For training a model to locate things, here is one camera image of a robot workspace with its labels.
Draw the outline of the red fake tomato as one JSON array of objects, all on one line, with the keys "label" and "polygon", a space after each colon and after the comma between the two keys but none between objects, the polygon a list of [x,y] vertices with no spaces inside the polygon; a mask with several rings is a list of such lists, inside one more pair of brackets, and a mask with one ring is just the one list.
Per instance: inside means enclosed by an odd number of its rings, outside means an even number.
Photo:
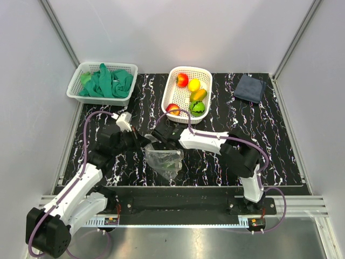
[{"label": "red fake tomato", "polygon": [[179,116],[180,114],[180,107],[177,104],[169,104],[165,109],[170,115]]}]

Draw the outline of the clear zip top bag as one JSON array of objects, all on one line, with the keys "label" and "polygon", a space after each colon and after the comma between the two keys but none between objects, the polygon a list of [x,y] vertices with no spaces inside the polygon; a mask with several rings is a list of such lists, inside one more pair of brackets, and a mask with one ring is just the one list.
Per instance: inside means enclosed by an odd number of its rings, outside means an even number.
[{"label": "clear zip top bag", "polygon": [[[145,138],[151,141],[144,150],[144,158],[148,166],[155,172],[167,180],[173,180],[178,176],[178,172],[182,169],[182,160],[184,159],[184,152],[182,149],[168,150],[151,134],[146,134]],[[180,163],[180,170],[178,172],[160,172],[156,171],[159,163],[167,160],[177,160]]]}]

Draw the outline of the green fake watermelon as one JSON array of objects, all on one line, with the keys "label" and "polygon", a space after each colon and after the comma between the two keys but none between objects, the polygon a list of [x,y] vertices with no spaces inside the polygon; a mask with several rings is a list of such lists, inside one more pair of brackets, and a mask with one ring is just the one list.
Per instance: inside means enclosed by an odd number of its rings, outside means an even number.
[{"label": "green fake watermelon", "polygon": [[192,101],[189,106],[190,114],[194,117],[200,117],[205,113],[205,105],[202,101]]}]

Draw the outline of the orange green fake mango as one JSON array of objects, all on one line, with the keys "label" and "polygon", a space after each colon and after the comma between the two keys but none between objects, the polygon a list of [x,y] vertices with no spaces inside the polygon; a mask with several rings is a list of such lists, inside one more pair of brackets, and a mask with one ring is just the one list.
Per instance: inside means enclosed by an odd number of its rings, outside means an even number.
[{"label": "orange green fake mango", "polygon": [[205,89],[199,89],[197,91],[194,91],[190,95],[190,102],[193,101],[202,101],[207,96],[207,91]]}]

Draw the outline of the pink red fake fruit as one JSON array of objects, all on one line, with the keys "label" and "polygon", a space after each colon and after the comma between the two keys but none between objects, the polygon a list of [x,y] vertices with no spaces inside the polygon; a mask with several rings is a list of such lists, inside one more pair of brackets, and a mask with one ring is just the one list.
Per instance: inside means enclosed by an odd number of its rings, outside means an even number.
[{"label": "pink red fake fruit", "polygon": [[176,84],[180,88],[184,88],[188,85],[189,78],[185,73],[179,73],[176,78]]}]

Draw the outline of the yellow fake lemon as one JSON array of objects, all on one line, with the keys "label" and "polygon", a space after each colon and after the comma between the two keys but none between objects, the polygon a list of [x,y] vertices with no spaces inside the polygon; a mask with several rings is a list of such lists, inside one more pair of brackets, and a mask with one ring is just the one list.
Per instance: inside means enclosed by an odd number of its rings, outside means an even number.
[{"label": "yellow fake lemon", "polygon": [[201,87],[201,82],[199,81],[199,79],[192,79],[188,83],[188,90],[190,92],[196,92],[197,90],[200,89],[200,87]]}]

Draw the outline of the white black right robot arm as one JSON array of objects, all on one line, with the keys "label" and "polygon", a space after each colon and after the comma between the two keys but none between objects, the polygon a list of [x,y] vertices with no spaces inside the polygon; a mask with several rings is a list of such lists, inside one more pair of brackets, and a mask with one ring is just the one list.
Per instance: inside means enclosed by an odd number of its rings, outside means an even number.
[{"label": "white black right robot arm", "polygon": [[152,135],[168,149],[200,149],[220,155],[230,171],[240,178],[246,210],[256,214],[263,209],[259,160],[266,154],[260,147],[231,132],[200,131],[184,125],[159,124]]}]

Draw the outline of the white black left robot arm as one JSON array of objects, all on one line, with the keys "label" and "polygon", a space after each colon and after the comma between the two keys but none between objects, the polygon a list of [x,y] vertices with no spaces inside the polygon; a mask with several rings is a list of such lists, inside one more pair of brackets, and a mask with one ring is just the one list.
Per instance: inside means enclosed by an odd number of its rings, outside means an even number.
[{"label": "white black left robot arm", "polygon": [[150,140],[131,131],[102,133],[86,164],[65,188],[42,209],[32,208],[26,216],[25,242],[31,256],[60,257],[73,235],[98,212],[116,209],[114,194],[98,183],[113,166],[117,155],[139,151]]}]

